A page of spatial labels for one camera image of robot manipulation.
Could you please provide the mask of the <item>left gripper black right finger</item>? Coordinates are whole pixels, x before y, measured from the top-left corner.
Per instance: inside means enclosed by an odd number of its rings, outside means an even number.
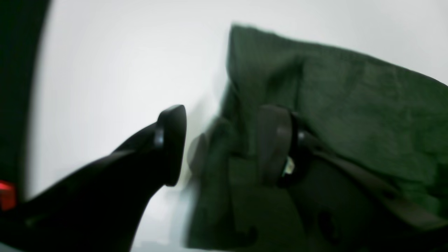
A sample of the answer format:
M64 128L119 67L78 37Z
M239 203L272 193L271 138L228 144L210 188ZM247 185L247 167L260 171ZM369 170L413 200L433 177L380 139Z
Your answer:
M257 165L287 189L309 252L446 252L447 220L384 179L333 153L287 108L257 114Z

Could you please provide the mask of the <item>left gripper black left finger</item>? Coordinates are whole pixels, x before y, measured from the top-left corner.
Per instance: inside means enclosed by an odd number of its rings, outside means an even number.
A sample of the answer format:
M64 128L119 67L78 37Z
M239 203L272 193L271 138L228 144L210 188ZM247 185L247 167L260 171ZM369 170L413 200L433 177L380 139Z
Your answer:
M21 252L129 252L152 196L177 184L186 109L174 105L109 155L1 214L1 243Z

